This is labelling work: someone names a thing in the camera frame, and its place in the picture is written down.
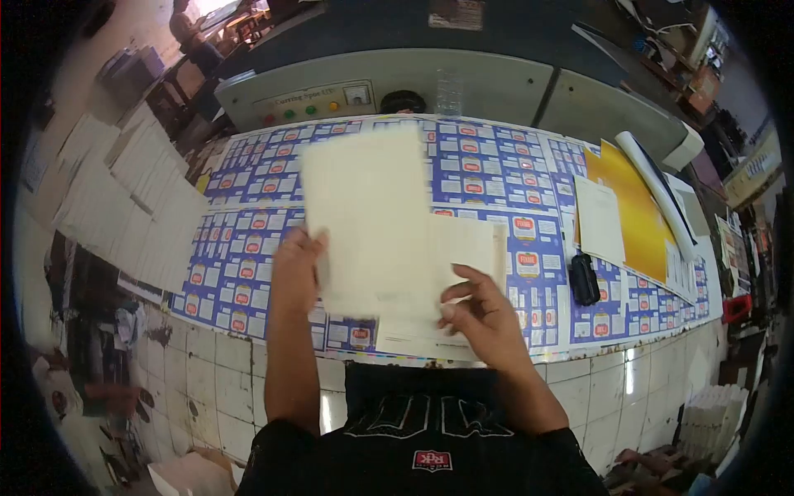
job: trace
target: person's left hand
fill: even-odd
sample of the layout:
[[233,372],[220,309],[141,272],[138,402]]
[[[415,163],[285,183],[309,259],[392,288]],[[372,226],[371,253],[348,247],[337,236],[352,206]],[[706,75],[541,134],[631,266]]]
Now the person's left hand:
[[306,228],[292,229],[273,256],[271,312],[307,315],[317,301],[317,258],[328,246],[328,235],[312,240]]

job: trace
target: paper pile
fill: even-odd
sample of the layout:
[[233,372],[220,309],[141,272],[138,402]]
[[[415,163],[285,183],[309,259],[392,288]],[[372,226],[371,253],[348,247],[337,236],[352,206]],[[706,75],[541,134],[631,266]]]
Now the paper pile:
[[505,226],[428,213],[425,156],[413,127],[339,137],[301,159],[310,235],[330,235],[318,267],[326,310],[379,318],[379,351],[477,360],[464,337],[436,328],[439,297],[460,282],[451,263],[486,272],[504,288]]

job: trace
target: white paper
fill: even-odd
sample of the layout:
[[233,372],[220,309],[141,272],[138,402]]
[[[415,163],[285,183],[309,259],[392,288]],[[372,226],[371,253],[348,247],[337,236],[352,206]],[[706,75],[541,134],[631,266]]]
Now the white paper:
[[580,176],[576,181],[581,250],[622,266],[626,262],[618,197],[606,186]]
[[423,147],[416,128],[401,126],[303,152],[309,232],[332,240],[318,268],[330,313],[439,316]]

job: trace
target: control panel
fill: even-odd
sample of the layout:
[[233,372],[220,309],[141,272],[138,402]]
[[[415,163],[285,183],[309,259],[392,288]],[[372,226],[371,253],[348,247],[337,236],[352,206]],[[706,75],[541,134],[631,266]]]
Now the control panel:
[[326,84],[263,98],[253,103],[262,127],[377,113],[368,79]]

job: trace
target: wall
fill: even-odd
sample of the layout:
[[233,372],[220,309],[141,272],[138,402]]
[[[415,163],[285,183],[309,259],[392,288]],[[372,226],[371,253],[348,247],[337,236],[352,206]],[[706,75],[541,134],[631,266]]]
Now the wall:
[[769,112],[755,71],[744,53],[730,47],[723,65],[723,75],[725,77],[717,93],[717,103],[736,117],[739,127],[750,139]]

